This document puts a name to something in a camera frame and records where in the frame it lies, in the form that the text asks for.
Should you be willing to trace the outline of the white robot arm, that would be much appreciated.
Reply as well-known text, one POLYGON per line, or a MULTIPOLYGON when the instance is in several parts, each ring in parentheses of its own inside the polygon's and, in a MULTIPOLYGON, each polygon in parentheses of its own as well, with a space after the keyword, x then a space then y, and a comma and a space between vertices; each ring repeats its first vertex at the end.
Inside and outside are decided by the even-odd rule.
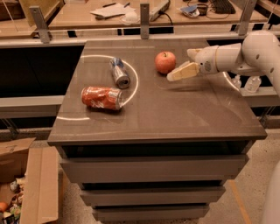
POLYGON ((202 74, 232 72, 244 76, 262 76, 280 95, 280 43, 269 31, 253 31, 242 43, 188 49, 186 61, 167 74, 168 81, 179 81, 202 74))

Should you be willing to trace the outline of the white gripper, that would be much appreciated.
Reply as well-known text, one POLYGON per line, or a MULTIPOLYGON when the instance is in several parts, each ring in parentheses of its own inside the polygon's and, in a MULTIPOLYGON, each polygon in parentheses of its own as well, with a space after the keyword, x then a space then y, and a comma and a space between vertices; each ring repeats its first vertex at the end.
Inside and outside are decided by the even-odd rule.
POLYGON ((168 81, 179 81, 192 78, 200 71, 203 74, 216 74, 216 52, 218 46, 208 46, 205 48, 191 48, 187 50, 187 55, 195 62, 187 61, 167 74, 168 81))

